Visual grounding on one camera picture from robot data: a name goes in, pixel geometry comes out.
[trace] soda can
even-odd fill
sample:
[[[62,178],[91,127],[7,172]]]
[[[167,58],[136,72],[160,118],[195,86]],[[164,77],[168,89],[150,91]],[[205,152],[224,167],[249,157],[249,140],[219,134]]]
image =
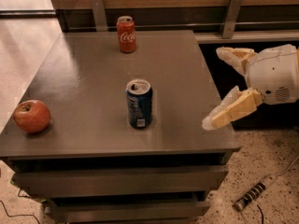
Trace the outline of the soda can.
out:
[[[130,53],[135,50],[135,23],[130,16],[122,16],[117,22],[120,50]]]
[[[151,121],[152,88],[145,79],[134,79],[125,90],[128,104],[129,123],[137,129],[147,128]]]

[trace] gray table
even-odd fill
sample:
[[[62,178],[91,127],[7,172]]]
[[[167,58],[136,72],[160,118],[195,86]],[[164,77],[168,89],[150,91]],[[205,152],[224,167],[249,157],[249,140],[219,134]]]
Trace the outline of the gray table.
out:
[[[56,221],[151,223],[203,215],[206,195],[240,149],[232,127],[201,127],[220,98],[193,32],[137,32],[136,44],[134,53],[123,54],[115,33],[61,35],[23,97],[46,103],[51,125],[29,135],[10,120],[0,135],[0,157],[17,172],[15,182],[46,198]],[[154,93],[154,119],[144,130],[127,121],[124,91],[134,78],[149,81]],[[124,201],[103,199],[115,195]],[[135,197],[158,201],[135,217]],[[178,200],[188,210],[174,212]],[[108,207],[99,210],[103,203]]]

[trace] metal bracket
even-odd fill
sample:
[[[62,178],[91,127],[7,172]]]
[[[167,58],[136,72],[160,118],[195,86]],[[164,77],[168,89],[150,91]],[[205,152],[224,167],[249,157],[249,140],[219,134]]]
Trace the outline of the metal bracket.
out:
[[[225,22],[221,27],[223,38],[232,38],[235,31],[235,22],[242,5],[243,0],[230,0],[230,4],[226,10]]]
[[[106,32],[108,28],[104,0],[91,0],[91,4],[93,9],[93,17],[96,26],[96,31]]]

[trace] drawer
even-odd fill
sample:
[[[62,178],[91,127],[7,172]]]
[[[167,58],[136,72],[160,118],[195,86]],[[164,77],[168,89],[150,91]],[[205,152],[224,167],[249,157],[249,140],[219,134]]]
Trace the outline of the drawer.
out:
[[[15,184],[36,197],[85,197],[217,189],[225,166],[16,173]]]
[[[47,210],[56,222],[144,221],[200,217],[209,208],[201,192],[61,199]]]

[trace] can lid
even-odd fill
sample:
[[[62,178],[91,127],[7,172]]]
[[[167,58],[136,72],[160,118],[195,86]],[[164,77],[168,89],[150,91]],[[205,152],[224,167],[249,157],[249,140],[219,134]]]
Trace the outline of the can lid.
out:
[[[127,90],[131,94],[145,94],[150,90],[150,83],[142,78],[133,79],[127,84]]]
[[[130,16],[121,16],[118,18],[118,22],[130,22],[133,18]]]

